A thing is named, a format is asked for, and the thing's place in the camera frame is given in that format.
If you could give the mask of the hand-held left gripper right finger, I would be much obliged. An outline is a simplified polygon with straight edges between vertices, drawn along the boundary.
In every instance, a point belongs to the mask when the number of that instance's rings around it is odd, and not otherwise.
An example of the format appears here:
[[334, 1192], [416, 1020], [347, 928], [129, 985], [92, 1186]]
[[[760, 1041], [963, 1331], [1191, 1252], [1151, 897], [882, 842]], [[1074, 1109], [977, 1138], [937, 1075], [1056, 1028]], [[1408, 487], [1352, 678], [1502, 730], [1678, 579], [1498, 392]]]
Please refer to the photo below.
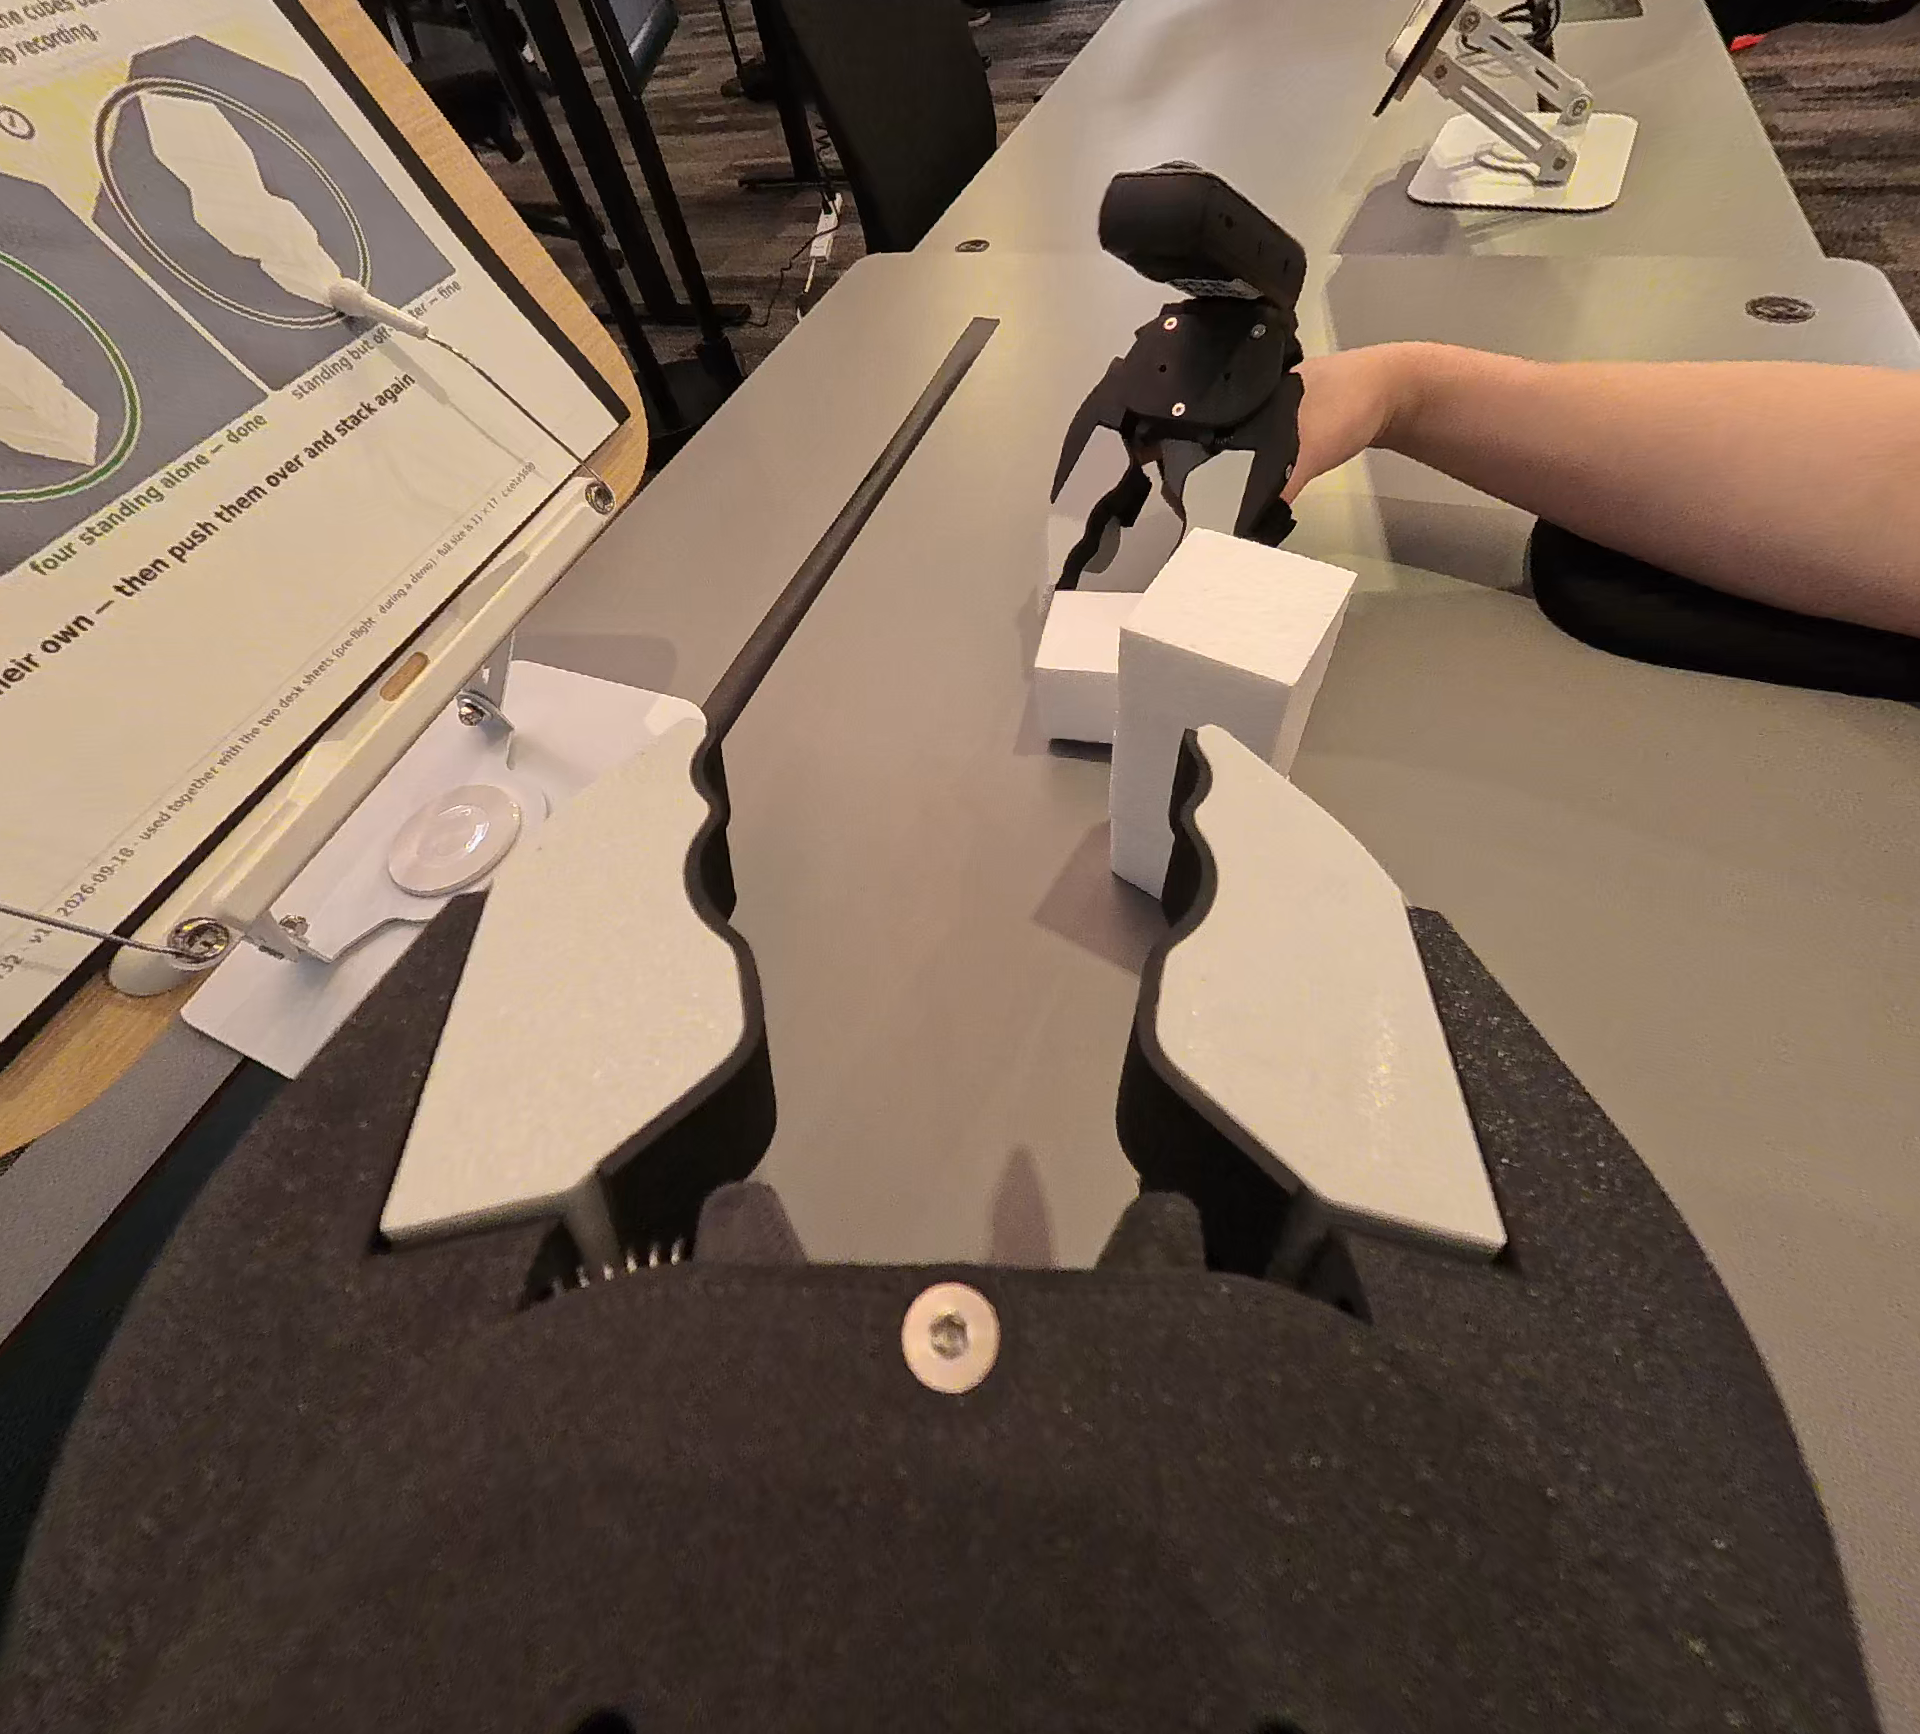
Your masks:
[[1400, 885], [1222, 726], [1186, 730], [1120, 1096], [1144, 1188], [1207, 1262], [1303, 1269], [1335, 1230], [1489, 1260], [1506, 1229]]

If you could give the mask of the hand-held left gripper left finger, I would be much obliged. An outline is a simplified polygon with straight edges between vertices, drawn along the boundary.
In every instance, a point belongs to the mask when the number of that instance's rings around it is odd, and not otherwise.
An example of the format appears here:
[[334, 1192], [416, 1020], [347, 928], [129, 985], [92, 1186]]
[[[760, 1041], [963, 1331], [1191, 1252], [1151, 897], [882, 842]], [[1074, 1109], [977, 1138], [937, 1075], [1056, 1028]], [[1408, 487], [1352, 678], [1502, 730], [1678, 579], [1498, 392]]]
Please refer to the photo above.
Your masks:
[[556, 1220], [614, 1269], [756, 1169], [778, 1096], [728, 826], [718, 737], [667, 730], [510, 857], [379, 1216], [390, 1243]]

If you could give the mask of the printed instruction sheet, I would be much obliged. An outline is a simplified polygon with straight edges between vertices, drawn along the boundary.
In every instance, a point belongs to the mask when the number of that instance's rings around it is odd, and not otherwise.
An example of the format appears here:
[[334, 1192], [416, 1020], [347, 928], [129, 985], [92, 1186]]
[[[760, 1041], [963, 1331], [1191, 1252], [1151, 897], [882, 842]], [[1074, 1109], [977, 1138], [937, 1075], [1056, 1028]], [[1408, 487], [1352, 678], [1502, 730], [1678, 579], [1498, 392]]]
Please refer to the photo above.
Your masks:
[[22, 1043], [640, 402], [359, 0], [6, 0], [3, 144]]

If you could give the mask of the black wrist rest pad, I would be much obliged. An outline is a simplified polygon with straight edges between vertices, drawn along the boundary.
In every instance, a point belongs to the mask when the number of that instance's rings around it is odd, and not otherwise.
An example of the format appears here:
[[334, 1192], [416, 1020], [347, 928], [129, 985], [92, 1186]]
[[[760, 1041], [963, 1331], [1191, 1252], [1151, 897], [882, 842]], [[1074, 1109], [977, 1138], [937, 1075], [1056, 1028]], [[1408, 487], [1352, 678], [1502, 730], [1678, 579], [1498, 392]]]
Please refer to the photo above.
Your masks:
[[1554, 628], [1607, 655], [1746, 682], [1918, 700], [1918, 642], [1697, 584], [1553, 520], [1528, 539], [1529, 592]]

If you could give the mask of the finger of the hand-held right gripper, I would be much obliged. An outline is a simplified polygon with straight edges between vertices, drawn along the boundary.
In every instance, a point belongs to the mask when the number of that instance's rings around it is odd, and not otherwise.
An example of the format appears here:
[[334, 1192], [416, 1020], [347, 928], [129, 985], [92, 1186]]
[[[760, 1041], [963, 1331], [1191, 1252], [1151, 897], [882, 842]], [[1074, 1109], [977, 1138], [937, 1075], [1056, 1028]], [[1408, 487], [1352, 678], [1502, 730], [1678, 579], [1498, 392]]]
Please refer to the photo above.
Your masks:
[[1155, 473], [1120, 429], [1107, 383], [1078, 406], [1049, 483], [1049, 586], [1145, 590], [1164, 567]]
[[1295, 529], [1284, 487], [1296, 456], [1222, 438], [1164, 441], [1161, 498], [1180, 523], [1176, 542], [1204, 529], [1283, 546]]

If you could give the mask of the black office chair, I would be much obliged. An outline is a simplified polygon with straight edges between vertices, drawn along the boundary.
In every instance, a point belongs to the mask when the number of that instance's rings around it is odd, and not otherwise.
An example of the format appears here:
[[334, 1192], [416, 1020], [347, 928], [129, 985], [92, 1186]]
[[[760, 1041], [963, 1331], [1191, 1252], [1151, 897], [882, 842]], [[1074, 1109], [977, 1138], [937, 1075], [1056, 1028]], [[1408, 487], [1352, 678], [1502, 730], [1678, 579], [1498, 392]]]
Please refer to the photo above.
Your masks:
[[844, 162], [868, 250], [913, 250], [995, 158], [963, 0], [776, 0]]

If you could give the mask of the person's right hand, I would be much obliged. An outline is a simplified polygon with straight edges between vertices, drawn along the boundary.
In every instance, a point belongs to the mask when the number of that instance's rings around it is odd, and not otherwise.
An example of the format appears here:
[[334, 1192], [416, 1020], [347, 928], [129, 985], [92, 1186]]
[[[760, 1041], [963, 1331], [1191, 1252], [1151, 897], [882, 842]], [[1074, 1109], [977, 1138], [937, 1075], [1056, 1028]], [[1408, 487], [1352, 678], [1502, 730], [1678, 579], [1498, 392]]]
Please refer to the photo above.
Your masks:
[[1299, 455], [1284, 483], [1295, 502], [1321, 475], [1367, 450], [1415, 451], [1427, 344], [1371, 344], [1300, 363]]

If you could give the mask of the person's right forearm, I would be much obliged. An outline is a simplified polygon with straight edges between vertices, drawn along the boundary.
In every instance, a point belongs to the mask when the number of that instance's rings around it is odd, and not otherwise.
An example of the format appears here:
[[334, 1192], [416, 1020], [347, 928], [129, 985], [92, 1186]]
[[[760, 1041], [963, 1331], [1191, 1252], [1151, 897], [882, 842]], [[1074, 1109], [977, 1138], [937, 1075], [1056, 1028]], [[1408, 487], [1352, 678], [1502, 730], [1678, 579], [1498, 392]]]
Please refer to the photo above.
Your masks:
[[1703, 586], [1918, 634], [1918, 375], [1424, 347], [1379, 445]]

